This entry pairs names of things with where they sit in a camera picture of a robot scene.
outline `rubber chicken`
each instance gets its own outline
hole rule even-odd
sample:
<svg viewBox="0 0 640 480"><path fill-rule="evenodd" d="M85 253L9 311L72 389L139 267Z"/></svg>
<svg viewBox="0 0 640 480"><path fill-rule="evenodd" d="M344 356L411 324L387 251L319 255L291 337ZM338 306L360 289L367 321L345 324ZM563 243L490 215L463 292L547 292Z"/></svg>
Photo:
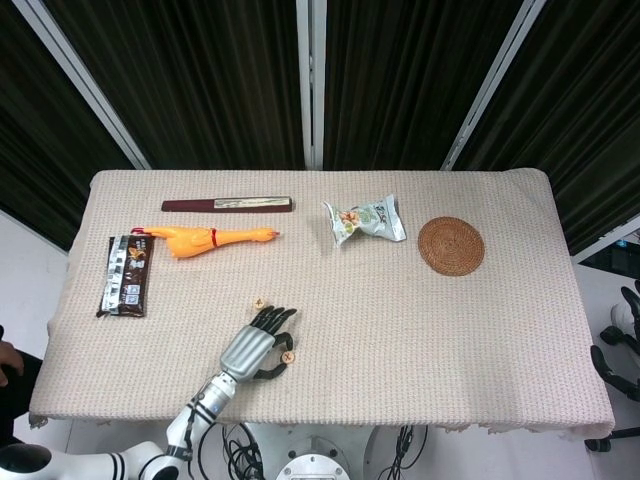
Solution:
<svg viewBox="0 0 640 480"><path fill-rule="evenodd" d="M280 235L272 228L254 230L216 230L215 228L136 227L131 233L147 233L167 239L171 255L186 258L199 255L227 243L268 242Z"/></svg>

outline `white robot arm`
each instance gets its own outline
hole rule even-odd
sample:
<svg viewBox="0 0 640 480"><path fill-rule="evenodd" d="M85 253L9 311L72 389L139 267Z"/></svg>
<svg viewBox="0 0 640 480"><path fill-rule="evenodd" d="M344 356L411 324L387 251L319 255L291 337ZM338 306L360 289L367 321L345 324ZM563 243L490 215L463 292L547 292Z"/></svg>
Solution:
<svg viewBox="0 0 640 480"><path fill-rule="evenodd" d="M0 450L0 478L176 480L185 463L193 458L193 445L234 397L236 385L252 379L269 380L285 370L284 363L270 371L260 370L260 365L279 344L293 349L291 335L277 331L295 312L269 306L240 330L220 357L221 371L193 396L167 428L165 452L152 442L120 453L98 455L67 455L38 445L11 445Z"/></svg>

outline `snack bag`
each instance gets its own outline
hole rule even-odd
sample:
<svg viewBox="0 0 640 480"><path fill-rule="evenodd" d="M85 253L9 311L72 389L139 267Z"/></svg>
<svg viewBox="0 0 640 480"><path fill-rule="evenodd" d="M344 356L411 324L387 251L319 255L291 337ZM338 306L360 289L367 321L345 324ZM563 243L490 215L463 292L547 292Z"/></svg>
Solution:
<svg viewBox="0 0 640 480"><path fill-rule="evenodd" d="M331 230L338 246L358 229L367 235L383 237L393 242L407 238L400 217L396 213L393 195L347 211L340 211L327 202L324 202L324 206L329 212Z"/></svg>
<svg viewBox="0 0 640 480"><path fill-rule="evenodd" d="M109 239L107 281L97 317L144 317L154 240L138 235Z"/></svg>

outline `dark brown package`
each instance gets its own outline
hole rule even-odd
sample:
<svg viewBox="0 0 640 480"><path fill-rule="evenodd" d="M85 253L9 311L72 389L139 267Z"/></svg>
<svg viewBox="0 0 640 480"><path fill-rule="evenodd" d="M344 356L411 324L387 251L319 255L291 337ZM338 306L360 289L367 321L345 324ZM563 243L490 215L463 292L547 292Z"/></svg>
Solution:
<svg viewBox="0 0 640 480"><path fill-rule="evenodd" d="M107 282L97 317L144 317L153 241L144 235L109 239Z"/></svg>

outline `round rattan coaster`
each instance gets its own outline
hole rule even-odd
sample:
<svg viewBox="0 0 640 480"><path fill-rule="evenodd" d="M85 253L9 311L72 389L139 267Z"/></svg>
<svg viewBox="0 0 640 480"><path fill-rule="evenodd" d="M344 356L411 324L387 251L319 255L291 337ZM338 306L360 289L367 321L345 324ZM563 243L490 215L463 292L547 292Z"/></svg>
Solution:
<svg viewBox="0 0 640 480"><path fill-rule="evenodd" d="M426 223L418 235L418 248L431 268L452 277L468 275L484 258L480 233L453 217L438 217Z"/></svg>

